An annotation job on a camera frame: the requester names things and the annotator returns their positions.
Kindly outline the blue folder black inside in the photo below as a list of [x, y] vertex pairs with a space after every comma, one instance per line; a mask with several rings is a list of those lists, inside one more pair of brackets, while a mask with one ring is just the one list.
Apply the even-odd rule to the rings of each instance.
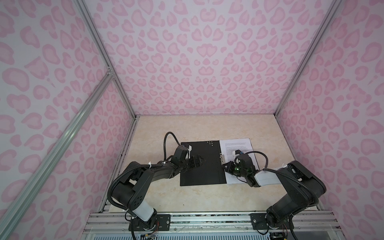
[[180, 175], [180, 186], [203, 186], [226, 184], [226, 175], [221, 162], [219, 141], [182, 142], [192, 147], [191, 156], [201, 157], [202, 164]]

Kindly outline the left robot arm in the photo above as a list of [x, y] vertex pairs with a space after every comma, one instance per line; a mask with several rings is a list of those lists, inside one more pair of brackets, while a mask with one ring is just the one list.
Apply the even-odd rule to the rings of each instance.
[[111, 205], [152, 226], [155, 224], [157, 211], [145, 202], [151, 183], [174, 178], [180, 173], [201, 167], [204, 162], [200, 155], [183, 160], [172, 158], [172, 161], [160, 161], [154, 165], [131, 162], [109, 186], [107, 199]]

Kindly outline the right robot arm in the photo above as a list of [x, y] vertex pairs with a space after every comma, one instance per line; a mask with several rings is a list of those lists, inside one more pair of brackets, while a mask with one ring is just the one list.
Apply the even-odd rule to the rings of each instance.
[[325, 184], [298, 161], [292, 161], [277, 170], [268, 168], [269, 159], [259, 151], [235, 151], [233, 161], [222, 164], [224, 171], [237, 178], [245, 179], [252, 188], [282, 185], [286, 194], [266, 210], [265, 225], [278, 229], [289, 223], [303, 210], [318, 205], [326, 193]]

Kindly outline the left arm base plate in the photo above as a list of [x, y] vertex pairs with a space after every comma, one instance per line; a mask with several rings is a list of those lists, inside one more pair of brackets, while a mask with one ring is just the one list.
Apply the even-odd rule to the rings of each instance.
[[130, 231], [169, 231], [171, 224], [171, 215], [169, 214], [154, 214], [148, 221], [144, 221], [139, 217], [130, 220]]

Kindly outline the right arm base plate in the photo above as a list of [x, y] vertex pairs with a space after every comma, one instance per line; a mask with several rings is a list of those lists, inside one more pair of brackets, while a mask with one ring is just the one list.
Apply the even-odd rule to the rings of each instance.
[[258, 230], [259, 232], [266, 232], [267, 230], [290, 230], [291, 225], [288, 219], [283, 220], [281, 224], [276, 225], [275, 227], [270, 227], [267, 223], [266, 213], [251, 213], [250, 220], [253, 230]]

